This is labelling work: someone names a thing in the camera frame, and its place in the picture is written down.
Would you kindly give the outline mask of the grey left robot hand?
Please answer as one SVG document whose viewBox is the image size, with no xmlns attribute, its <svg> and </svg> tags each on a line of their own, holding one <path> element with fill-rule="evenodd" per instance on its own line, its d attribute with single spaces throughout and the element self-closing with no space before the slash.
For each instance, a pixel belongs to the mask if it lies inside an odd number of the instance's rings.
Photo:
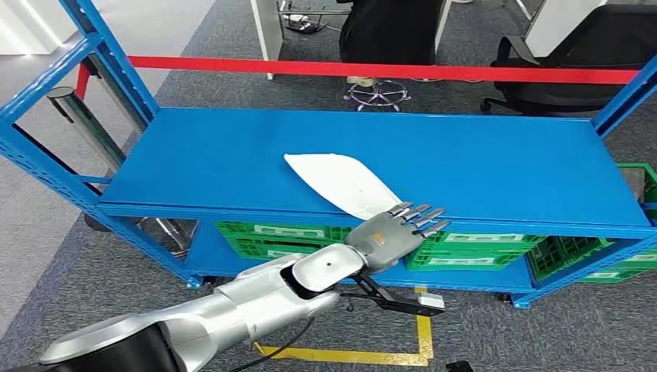
<svg viewBox="0 0 657 372">
<path fill-rule="evenodd" d="M 345 244 L 363 257 L 368 270 L 382 271 L 444 229 L 449 224 L 444 213 L 443 207 L 402 202 L 357 226 Z"/>
</svg>

